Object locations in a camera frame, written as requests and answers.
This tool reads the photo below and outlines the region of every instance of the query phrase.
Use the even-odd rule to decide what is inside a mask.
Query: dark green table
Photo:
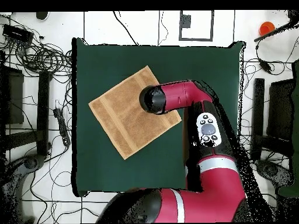
[[[77,44],[78,191],[125,191],[131,187],[185,187],[182,122],[123,160],[88,103],[148,65],[160,83],[205,81],[218,94],[237,129],[239,58],[242,42],[230,48]]]

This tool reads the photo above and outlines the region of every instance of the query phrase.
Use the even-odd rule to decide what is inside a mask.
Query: white button panel
[[[199,132],[199,141],[202,145],[216,147],[221,143],[217,121],[211,113],[201,113],[196,120],[196,125]]]

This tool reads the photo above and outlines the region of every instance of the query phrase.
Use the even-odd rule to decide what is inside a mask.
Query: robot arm
[[[185,108],[187,190],[145,189],[119,194],[104,209],[98,223],[112,220],[112,204],[120,208],[130,200],[118,221],[233,221],[237,209],[243,205],[245,193],[213,98],[201,84],[186,80],[146,87],[140,93],[140,105],[154,114]]]

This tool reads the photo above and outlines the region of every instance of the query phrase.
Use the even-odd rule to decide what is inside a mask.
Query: brown towel
[[[89,103],[93,114],[123,159],[181,121],[176,110],[165,115],[155,115],[141,108],[140,92],[148,85],[158,84],[146,66]]]

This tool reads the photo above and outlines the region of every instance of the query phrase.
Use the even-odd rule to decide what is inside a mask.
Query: orange object
[[[272,22],[264,22],[259,28],[259,35],[263,36],[269,32],[272,32],[275,26]]]

